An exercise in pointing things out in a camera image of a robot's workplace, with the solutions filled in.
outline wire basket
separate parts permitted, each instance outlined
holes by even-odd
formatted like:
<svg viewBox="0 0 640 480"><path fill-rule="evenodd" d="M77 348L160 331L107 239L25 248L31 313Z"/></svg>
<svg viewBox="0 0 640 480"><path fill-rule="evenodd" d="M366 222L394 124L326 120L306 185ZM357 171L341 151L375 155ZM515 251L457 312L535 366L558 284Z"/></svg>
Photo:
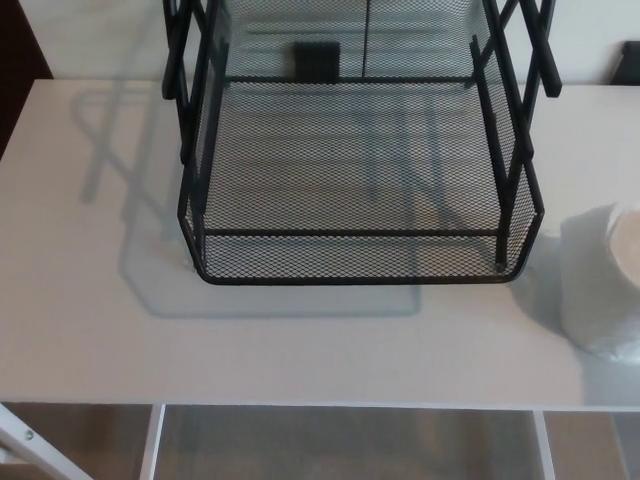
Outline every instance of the wire basket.
<svg viewBox="0 0 640 480"><path fill-rule="evenodd" d="M520 3L524 103L504 36ZM529 124L553 4L165 0L178 217L207 282L485 283L522 269L544 213ZM193 89L182 55L195 16Z"/></svg>

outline white metal leg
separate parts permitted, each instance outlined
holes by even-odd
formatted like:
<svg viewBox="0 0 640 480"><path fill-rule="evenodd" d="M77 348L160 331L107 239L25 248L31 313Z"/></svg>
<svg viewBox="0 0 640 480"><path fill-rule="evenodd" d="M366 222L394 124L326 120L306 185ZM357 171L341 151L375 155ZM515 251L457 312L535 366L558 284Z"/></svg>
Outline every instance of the white metal leg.
<svg viewBox="0 0 640 480"><path fill-rule="evenodd" d="M158 450L160 449L160 437L162 436L162 424L164 422L165 405L154 405L149 418L149 430L147 431L147 443L144 447L140 480L153 480L156 473Z"/></svg>
<svg viewBox="0 0 640 480"><path fill-rule="evenodd" d="M13 456L35 465L56 480L92 480L49 442L0 404L0 441Z"/></svg>
<svg viewBox="0 0 640 480"><path fill-rule="evenodd" d="M553 469L553 458L551 457L551 446L549 445L549 436L547 435L547 425L544 422L544 412L534 411L533 423L538 439L543 478L544 480L556 480L556 474Z"/></svg>

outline floor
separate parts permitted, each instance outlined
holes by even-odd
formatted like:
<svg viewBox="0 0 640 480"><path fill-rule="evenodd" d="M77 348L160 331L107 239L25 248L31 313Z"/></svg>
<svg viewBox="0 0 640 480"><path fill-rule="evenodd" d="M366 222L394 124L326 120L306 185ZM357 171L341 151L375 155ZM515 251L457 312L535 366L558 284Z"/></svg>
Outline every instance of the floor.
<svg viewBox="0 0 640 480"><path fill-rule="evenodd" d="M138 478L148 407L8 406L96 480ZM547 423L558 480L627 478L610 415L548 414ZM526 413L283 407L169 407L156 473L157 480L540 478ZM46 476L2 466L0 479Z"/></svg>
<svg viewBox="0 0 640 480"><path fill-rule="evenodd" d="M0 14L0 158L36 78L52 78L18 0Z"/></svg>

